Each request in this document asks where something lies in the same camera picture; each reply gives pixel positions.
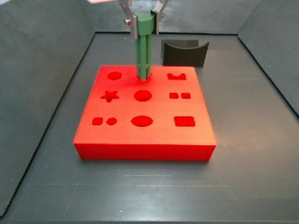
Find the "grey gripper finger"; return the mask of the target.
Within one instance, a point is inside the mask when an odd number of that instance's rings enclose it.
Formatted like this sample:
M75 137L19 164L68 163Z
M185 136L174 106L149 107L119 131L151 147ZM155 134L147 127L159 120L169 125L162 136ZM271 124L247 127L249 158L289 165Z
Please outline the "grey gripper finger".
M119 4L126 13L125 23L131 29L134 39L138 39L138 16L130 9L133 5L133 0L121 0Z
M154 21L155 21L155 25L154 25L155 34L159 34L159 25L165 18L165 8L166 8L166 5L169 4L169 1L170 0L157 0L155 7L151 10L151 13L154 14Z

